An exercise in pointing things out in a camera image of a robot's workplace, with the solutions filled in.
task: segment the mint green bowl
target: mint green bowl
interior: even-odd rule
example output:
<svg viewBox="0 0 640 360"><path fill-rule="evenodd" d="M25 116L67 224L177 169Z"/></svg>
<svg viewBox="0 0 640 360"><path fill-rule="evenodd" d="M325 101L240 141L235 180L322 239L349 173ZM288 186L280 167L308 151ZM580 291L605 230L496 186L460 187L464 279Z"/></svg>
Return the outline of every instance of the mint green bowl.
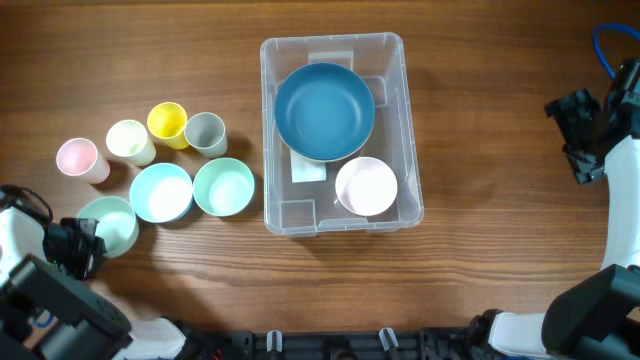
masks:
<svg viewBox="0 0 640 360"><path fill-rule="evenodd" d="M129 202L118 196L103 196L85 205L76 215L80 219L96 219L96 236L104 239L108 258L118 257L131 249L138 239L138 220Z"/></svg>
<svg viewBox="0 0 640 360"><path fill-rule="evenodd" d="M208 214L230 216L244 209L255 191L251 169L242 161L220 158L206 163L193 180L196 204Z"/></svg>

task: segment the cable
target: cable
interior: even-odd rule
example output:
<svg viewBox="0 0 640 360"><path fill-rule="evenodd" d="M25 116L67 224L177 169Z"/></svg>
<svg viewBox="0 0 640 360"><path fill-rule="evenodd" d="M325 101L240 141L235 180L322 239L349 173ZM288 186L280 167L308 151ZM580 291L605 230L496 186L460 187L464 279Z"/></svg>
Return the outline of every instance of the cable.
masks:
<svg viewBox="0 0 640 360"><path fill-rule="evenodd" d="M44 328L46 328L47 326L51 325L51 323L52 323L52 322L53 322L53 314L52 314L52 313L49 313L49 318L47 319L47 321L45 321L45 322L43 322L43 323L39 323L39 322L37 322L37 323L34 323L34 325L35 325L37 328L44 329Z"/></svg>
<svg viewBox="0 0 640 360"><path fill-rule="evenodd" d="M45 211L38 206L39 204L33 201L29 195L36 198L40 202L40 205L44 206L46 214ZM44 227L53 221L53 212L51 211L51 207L40 197L40 195L30 189L20 186L11 184L0 185L0 211L10 207L15 207L23 213L31 216Z"/></svg>
<svg viewBox="0 0 640 360"><path fill-rule="evenodd" d="M621 32L623 34L627 34L635 38L636 40L640 40L640 31L632 28L631 26L627 26L624 24L615 24L615 23L598 25L593 30L593 49L596 51L596 55L598 55L598 60L600 60L600 64L602 64L602 67L604 67L604 69L607 71L607 74L609 74L609 76L611 76L611 78L613 79L616 76L616 73L615 71L613 71L613 69L607 62L607 58L605 58L604 54L602 53L602 49L600 49L600 42L598 41L598 35L600 35L602 31L607 31L607 30L613 30L613 31Z"/></svg>

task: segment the white cup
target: white cup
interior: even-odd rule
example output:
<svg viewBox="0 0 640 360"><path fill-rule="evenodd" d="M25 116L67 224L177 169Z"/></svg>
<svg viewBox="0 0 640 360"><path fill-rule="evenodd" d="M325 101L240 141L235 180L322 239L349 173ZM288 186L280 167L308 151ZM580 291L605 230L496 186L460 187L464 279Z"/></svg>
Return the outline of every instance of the white cup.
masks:
<svg viewBox="0 0 640 360"><path fill-rule="evenodd" d="M107 133L107 147L114 155L136 166L149 165L156 157L156 147L144 125L135 120L117 122Z"/></svg>

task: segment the cup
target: cup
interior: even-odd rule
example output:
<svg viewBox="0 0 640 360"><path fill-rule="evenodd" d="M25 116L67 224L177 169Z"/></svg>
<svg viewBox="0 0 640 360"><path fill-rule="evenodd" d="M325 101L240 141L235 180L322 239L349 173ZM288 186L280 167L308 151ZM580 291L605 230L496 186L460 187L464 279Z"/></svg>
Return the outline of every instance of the cup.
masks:
<svg viewBox="0 0 640 360"><path fill-rule="evenodd" d="M67 175L99 184L109 176L109 163L91 140L75 138L64 143L56 155L58 169Z"/></svg>
<svg viewBox="0 0 640 360"><path fill-rule="evenodd" d="M156 147L144 125L135 120L117 122L107 133L107 148L133 165L145 166L156 157Z"/></svg>
<svg viewBox="0 0 640 360"><path fill-rule="evenodd" d="M176 150L189 146L184 136L187 112L182 106L166 102L154 107L147 118L147 127L153 136Z"/></svg>
<svg viewBox="0 0 640 360"><path fill-rule="evenodd" d="M202 155L213 159L227 151L227 131L222 119L212 113L193 115L184 130L187 141Z"/></svg>
<svg viewBox="0 0 640 360"><path fill-rule="evenodd" d="M131 249L138 239L138 220L129 202L117 196L98 198L82 208L79 219L96 219L96 236L104 240L108 258L118 257Z"/></svg>
<svg viewBox="0 0 640 360"><path fill-rule="evenodd" d="M191 206L193 182L178 165L151 165L133 179L129 200L142 220L152 223L177 220Z"/></svg>
<svg viewBox="0 0 640 360"><path fill-rule="evenodd" d="M229 216L242 211L253 197L255 179L247 165L232 158L206 163L193 180L196 204L214 216Z"/></svg>

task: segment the plastic storage container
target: plastic storage container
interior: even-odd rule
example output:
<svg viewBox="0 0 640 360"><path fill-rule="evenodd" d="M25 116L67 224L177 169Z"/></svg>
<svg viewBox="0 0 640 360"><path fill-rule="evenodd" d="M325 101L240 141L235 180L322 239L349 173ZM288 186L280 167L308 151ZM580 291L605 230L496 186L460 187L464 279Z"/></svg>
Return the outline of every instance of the plastic storage container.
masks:
<svg viewBox="0 0 640 360"><path fill-rule="evenodd" d="M373 133L354 155L319 163L300 157L282 142L275 124L279 86L298 68L316 62L343 65L369 86L376 106ZM424 204L411 119L402 39L393 33L273 38L260 48L264 136L264 222L290 237L325 231L388 232L422 221ZM398 180L398 196L382 214L349 212L335 192L340 168L359 156L388 164Z"/></svg>

